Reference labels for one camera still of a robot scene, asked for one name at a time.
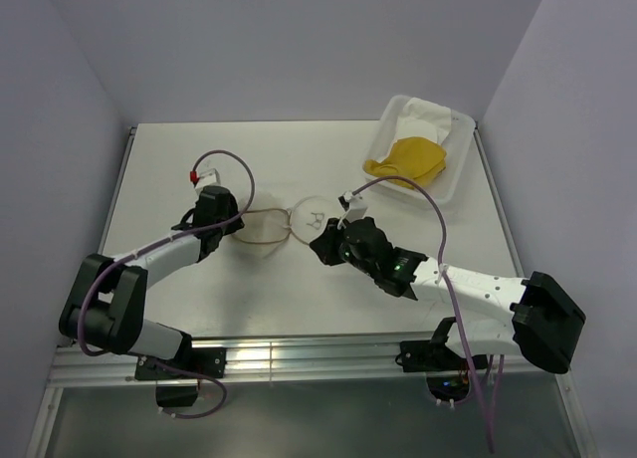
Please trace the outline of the white mesh laundry bag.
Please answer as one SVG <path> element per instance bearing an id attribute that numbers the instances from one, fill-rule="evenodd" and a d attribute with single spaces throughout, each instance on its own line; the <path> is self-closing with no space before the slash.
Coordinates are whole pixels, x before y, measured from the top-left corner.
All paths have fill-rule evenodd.
<path id="1" fill-rule="evenodd" d="M 323 232 L 327 220 L 341 212 L 336 200 L 321 195 L 306 196 L 287 207 L 280 197 L 258 191 L 242 216 L 243 228 L 232 238 L 242 252 L 265 258 L 291 239 L 308 246 Z"/>

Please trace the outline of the yellow bra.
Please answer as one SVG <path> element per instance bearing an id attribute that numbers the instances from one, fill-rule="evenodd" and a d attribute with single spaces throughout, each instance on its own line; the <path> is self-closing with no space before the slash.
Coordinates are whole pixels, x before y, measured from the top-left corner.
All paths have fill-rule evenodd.
<path id="1" fill-rule="evenodd" d="M 405 177 L 421 187 L 429 186 L 446 168 L 445 149 L 424 137 L 396 140 L 383 160 L 367 159 L 365 173 L 374 177 Z"/>

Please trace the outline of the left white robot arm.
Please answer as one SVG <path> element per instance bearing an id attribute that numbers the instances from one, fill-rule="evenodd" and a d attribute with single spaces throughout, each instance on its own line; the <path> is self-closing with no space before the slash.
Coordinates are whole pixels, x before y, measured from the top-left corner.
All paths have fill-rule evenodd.
<path id="1" fill-rule="evenodd" d="M 214 359 L 196 354 L 190 334 L 144 317 L 147 290 L 212 254 L 221 240 L 244 227 L 229 189 L 211 185 L 198 193 L 170 234 L 120 257 L 87 256 L 59 318 L 60 333 L 106 353 L 137 356 L 171 377 L 213 377 Z"/>

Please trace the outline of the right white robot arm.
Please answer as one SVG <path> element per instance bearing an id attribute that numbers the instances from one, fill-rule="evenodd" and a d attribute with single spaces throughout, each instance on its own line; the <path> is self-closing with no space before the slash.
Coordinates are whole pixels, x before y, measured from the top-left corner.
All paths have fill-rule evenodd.
<path id="1" fill-rule="evenodd" d="M 390 296 L 480 315 L 474 322 L 446 317 L 430 339 L 401 343 L 397 361 L 406 372 L 484 369 L 497 355 L 520 355 L 553 374 L 570 369 L 586 315 L 548 274 L 497 277 L 441 265 L 393 246 L 370 217 L 331 218 L 310 247 L 323 264 L 348 264 Z"/>

